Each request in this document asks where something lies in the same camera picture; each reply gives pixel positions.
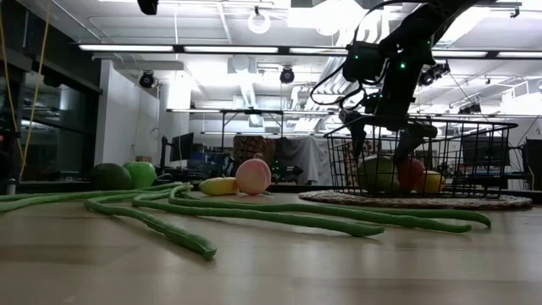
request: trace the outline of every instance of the black wire basket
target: black wire basket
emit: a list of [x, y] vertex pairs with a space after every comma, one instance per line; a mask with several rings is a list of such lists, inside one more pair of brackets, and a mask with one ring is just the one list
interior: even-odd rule
[[[384, 127], [390, 121], [389, 129], [396, 131]], [[357, 114], [324, 136], [334, 191], [364, 197], [498, 198], [507, 188], [508, 133], [515, 127], [486, 118], [390, 120]]]

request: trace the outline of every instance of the security camera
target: security camera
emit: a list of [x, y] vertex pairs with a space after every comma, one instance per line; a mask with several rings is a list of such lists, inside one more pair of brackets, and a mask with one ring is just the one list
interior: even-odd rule
[[291, 67], [284, 67], [282, 69], [282, 72], [280, 73], [280, 82], [283, 84], [290, 84], [294, 79], [296, 78], [296, 75], [294, 75], [294, 71], [291, 69]]
[[153, 71], [143, 71], [143, 75], [139, 79], [140, 86], [147, 89], [153, 88], [156, 85], [153, 74]]
[[146, 15], [155, 15], [158, 12], [158, 0], [137, 0], [137, 4]]

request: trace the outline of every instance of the green fruit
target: green fruit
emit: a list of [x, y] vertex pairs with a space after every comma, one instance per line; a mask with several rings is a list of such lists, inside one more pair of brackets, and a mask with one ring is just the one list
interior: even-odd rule
[[117, 164], [99, 164], [89, 177], [92, 189], [97, 191], [129, 190], [132, 185], [128, 170]]
[[397, 175], [397, 168], [390, 158], [369, 156], [359, 161], [357, 176], [359, 179], [359, 186], [363, 190], [397, 191], [399, 190]]
[[133, 189], [152, 186], [156, 180], [154, 165], [148, 162], [128, 162], [123, 167], [130, 172]]

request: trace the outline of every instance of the ceiling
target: ceiling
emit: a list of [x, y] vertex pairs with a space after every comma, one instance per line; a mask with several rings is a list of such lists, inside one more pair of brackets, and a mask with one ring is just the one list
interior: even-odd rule
[[[49, 0], [19, 0], [27, 8], [41, 17], [45, 16]], [[348, 2], [353, 0], [327, 0]], [[447, 47], [453, 48], [514, 48], [542, 50], [542, 2], [522, 0], [522, 11], [518, 17], [509, 17], [510, 9], [485, 12], [481, 20], [465, 35]], [[272, 9], [262, 8], [270, 15], [270, 28], [264, 34], [249, 30], [247, 19], [253, 8], [231, 8], [224, 5], [164, 5], [160, 4], [157, 16], [145, 16], [135, 2], [104, 2], [98, 0], [55, 0], [51, 23], [78, 42], [113, 43], [179, 43], [179, 44], [235, 44], [235, 45], [290, 45], [290, 46], [334, 46], [340, 44], [340, 34], [324, 36], [313, 28], [293, 28], [288, 26], [290, 0], [275, 2]], [[398, 20], [416, 8], [416, 4], [406, 3], [387, 11], [393, 28]], [[353, 20], [361, 16], [354, 9], [325, 11], [317, 18], [316, 24], [333, 22], [351, 26]], [[116, 61], [116, 67], [125, 75], [137, 75], [137, 70], [128, 70], [134, 63], [149, 61], [183, 62], [196, 81], [192, 100], [204, 103], [214, 100], [231, 101], [241, 89], [235, 80], [226, 74], [230, 56], [192, 55], [192, 54], [133, 54], [124, 55]], [[280, 57], [257, 56], [259, 63], [273, 63], [279, 66], [292, 66], [297, 82], [281, 85], [278, 73], [266, 72], [253, 85], [256, 95], [290, 97], [296, 86], [317, 81], [329, 67], [331, 61], [326, 57]], [[475, 97], [479, 92], [482, 103], [498, 104], [500, 94], [510, 90], [523, 78], [542, 77], [540, 61], [499, 61], [499, 60], [451, 60], [451, 77], [436, 81], [431, 87], [418, 92], [418, 106], [440, 105], [464, 100], [466, 95]]]

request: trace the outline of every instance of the woven placemat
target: woven placemat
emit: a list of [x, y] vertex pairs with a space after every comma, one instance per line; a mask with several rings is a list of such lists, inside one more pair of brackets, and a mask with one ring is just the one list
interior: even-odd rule
[[315, 202], [326, 202], [356, 206], [386, 208], [458, 208], [458, 209], [514, 209], [531, 208], [533, 200], [523, 197], [501, 196], [499, 199], [480, 198], [372, 198], [361, 197], [332, 190], [308, 191], [299, 198]]

